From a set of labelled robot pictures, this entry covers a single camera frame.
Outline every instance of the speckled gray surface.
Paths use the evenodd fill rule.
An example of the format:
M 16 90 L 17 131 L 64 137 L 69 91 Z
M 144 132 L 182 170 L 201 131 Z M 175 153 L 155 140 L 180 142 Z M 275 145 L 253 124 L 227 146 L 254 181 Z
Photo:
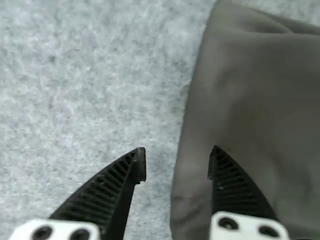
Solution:
M 126 240 L 171 239 L 188 84 L 215 0 L 0 1 L 0 239 L 138 146 Z M 239 0 L 320 25 L 318 0 Z

